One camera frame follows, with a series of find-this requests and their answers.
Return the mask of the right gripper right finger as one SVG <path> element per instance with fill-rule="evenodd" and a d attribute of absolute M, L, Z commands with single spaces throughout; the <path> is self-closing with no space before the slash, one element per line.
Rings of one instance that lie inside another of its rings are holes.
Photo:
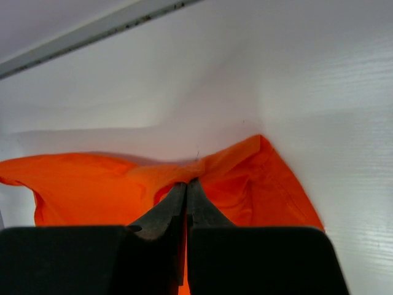
<path fill-rule="evenodd" d="M 227 271 L 222 249 L 235 225 L 207 198 L 198 178 L 187 186 L 187 279 L 191 294 L 213 294 Z"/>

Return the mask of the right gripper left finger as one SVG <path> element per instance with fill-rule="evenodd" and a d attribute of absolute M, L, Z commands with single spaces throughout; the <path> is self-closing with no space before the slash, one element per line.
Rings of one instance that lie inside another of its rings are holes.
<path fill-rule="evenodd" d="M 163 200 L 129 225 L 145 248 L 142 257 L 177 286 L 184 284 L 186 192 L 186 183 L 176 183 Z"/>

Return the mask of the orange t shirt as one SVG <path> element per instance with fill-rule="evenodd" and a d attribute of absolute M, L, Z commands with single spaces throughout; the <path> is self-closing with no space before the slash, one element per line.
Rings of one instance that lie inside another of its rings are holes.
<path fill-rule="evenodd" d="M 235 225 L 222 249 L 227 273 L 213 294 L 313 294 L 329 248 L 300 183 L 260 135 L 186 166 L 141 166 L 94 154 L 1 163 L 1 182 L 30 189 L 34 227 L 1 231 L 2 294 L 191 294 L 144 259 L 129 225 L 176 183 L 198 178 Z"/>

